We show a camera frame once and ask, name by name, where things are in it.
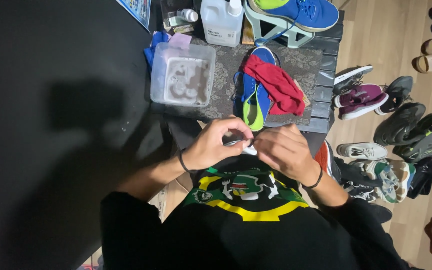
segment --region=white plastic jug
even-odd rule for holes
[[[228,47],[238,45],[243,14],[241,0],[202,0],[201,20],[206,42]]]

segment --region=hand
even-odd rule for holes
[[[321,167],[311,156],[308,142],[295,124],[266,129],[253,145],[261,161],[287,177],[307,187],[318,181]]]
[[[222,138],[225,132],[241,133],[244,140],[231,146],[224,146]],[[248,147],[253,133],[241,118],[229,115],[226,119],[212,120],[199,133],[195,142],[183,153],[184,166],[189,170],[201,170],[213,166],[223,159],[238,156]]]

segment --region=soapy water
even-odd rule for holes
[[[167,61],[164,99],[173,103],[202,105],[209,96],[209,61],[171,57]]]

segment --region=blue sneaker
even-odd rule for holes
[[[263,62],[276,65],[276,59],[271,50],[265,46],[255,48],[251,54],[258,56]],[[243,73],[244,93],[241,97],[242,119],[252,131],[258,131],[263,128],[268,115],[271,101],[268,92],[262,83],[258,83],[255,78]]]
[[[325,31],[339,19],[338,9],[327,0],[248,0],[248,3],[257,13],[284,17],[293,21],[292,26],[308,32]]]

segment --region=red cloth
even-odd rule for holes
[[[256,55],[250,55],[243,71],[266,88],[269,99],[275,104],[269,114],[303,115],[303,92],[282,68],[266,63]]]

